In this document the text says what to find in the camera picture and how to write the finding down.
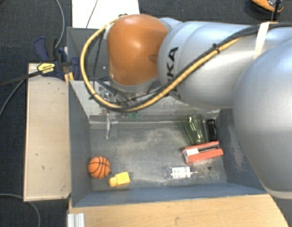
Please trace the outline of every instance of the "wooden board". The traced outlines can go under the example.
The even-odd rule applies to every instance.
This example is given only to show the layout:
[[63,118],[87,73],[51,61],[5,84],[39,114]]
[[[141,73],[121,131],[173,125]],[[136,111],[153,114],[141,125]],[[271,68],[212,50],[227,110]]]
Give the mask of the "wooden board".
[[288,227],[270,195],[72,208],[86,227]]
[[[29,65],[29,73],[38,64]],[[68,92],[64,81],[37,76],[28,80],[24,200],[69,196]]]

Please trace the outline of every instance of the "orange object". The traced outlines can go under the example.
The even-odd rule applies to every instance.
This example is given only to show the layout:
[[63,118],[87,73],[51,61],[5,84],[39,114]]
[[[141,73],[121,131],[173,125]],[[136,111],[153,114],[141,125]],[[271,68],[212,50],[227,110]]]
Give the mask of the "orange object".
[[186,164],[189,164],[195,161],[220,157],[223,155],[223,150],[219,148],[218,141],[212,141],[206,144],[186,147],[183,150],[183,154]]
[[[274,12],[275,11],[275,4],[271,4],[271,1],[268,0],[251,0],[252,2],[254,2],[255,4],[259,5],[260,7]],[[277,12],[281,12],[283,10],[284,7],[279,7],[279,9],[277,10]]]
[[123,86],[135,86],[157,77],[156,60],[168,34],[164,24],[150,15],[120,18],[109,30],[109,73]]
[[88,164],[88,172],[94,178],[104,178],[110,172],[110,162],[104,157],[94,157]]

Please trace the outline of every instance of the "gray bin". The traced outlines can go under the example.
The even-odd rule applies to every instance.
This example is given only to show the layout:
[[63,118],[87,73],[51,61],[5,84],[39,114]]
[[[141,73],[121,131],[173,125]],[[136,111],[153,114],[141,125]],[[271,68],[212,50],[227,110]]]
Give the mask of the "gray bin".
[[[89,97],[83,81],[69,84],[73,207],[265,193],[238,143],[231,110],[200,110],[167,97],[138,117],[111,113],[107,140],[107,118]],[[224,156],[194,163],[198,173],[190,179],[168,180],[167,167],[185,166],[181,149],[190,144],[180,120],[192,114],[216,119]],[[112,175],[94,179],[88,163],[99,155],[110,161]],[[129,172],[130,185],[111,188],[109,177],[123,171]]]

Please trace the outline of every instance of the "basketball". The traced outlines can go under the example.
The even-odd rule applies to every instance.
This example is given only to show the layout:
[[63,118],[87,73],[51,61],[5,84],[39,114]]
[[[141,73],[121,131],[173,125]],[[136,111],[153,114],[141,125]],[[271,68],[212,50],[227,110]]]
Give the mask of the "basketball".
[[88,172],[94,178],[104,178],[110,172],[110,162],[105,157],[94,157],[88,164]]

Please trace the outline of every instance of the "metal bracket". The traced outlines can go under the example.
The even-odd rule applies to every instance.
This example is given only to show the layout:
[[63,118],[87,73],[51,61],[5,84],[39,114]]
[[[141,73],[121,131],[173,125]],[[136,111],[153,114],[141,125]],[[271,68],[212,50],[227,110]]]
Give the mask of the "metal bracket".
[[117,138],[118,124],[115,113],[107,113],[106,115],[106,139]]

